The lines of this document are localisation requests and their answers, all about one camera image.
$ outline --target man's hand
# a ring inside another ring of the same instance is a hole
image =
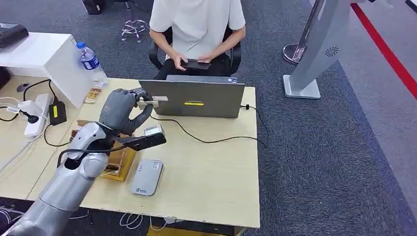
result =
[[[198,62],[210,63],[216,56],[213,53],[205,54],[197,58]]]
[[[179,52],[173,52],[169,57],[174,61],[175,68],[177,70],[185,71],[185,68],[181,66],[181,60],[184,62],[188,62],[187,57],[184,56],[184,54]]]

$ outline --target laptop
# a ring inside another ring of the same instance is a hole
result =
[[[167,80],[139,80],[158,100],[163,116],[237,118],[245,84],[236,77],[168,75]]]

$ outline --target water bottle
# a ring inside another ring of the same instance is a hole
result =
[[[83,64],[86,70],[89,70],[92,73],[94,87],[100,89],[107,86],[109,84],[109,79],[101,68],[100,61],[95,56],[94,52],[86,46],[85,42],[78,42],[77,48],[82,52],[80,59],[81,64]]]

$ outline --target bottle label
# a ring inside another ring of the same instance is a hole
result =
[[[81,62],[86,70],[94,70],[100,65],[100,61],[96,56],[94,56],[89,61],[82,61]]]

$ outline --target light wood desk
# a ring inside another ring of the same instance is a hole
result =
[[[0,97],[14,97],[23,100],[23,93],[17,92],[16,88],[22,83],[34,84],[47,78],[15,76],[5,87],[0,90]],[[76,109],[52,84],[52,88],[60,101],[66,104],[67,120],[69,122],[52,126],[48,129],[48,141],[58,144],[67,133],[72,121],[78,113]],[[41,83],[31,87],[26,93],[27,100],[35,100],[38,94],[51,93],[48,83]],[[1,99],[0,102],[16,104],[14,100]],[[5,109],[0,109],[1,118],[12,118],[14,115]],[[14,121],[0,121],[0,163],[16,154],[27,139],[23,136],[27,120],[17,117]],[[51,147],[45,143],[43,137],[34,141],[24,152],[22,152],[13,162],[11,162],[0,173],[0,197],[26,199],[41,176],[43,170],[56,151],[56,147]]]
[[[76,120],[98,120],[108,94],[117,88],[139,87],[137,80],[110,79],[96,104],[84,104]],[[245,88],[242,104],[255,106],[255,88]],[[135,109],[131,117],[141,111]],[[174,118],[190,133],[204,140],[219,140],[231,136],[257,136],[255,110],[241,109],[238,119]],[[97,179],[82,203],[82,207],[178,218],[190,221],[239,227],[260,227],[258,151],[251,139],[234,139],[216,144],[200,143],[172,121],[149,118],[139,129],[161,123],[167,143],[138,152],[125,182]],[[36,200],[54,174],[58,148],[28,199]],[[151,197],[132,194],[129,186],[141,158],[164,162],[156,193]]]

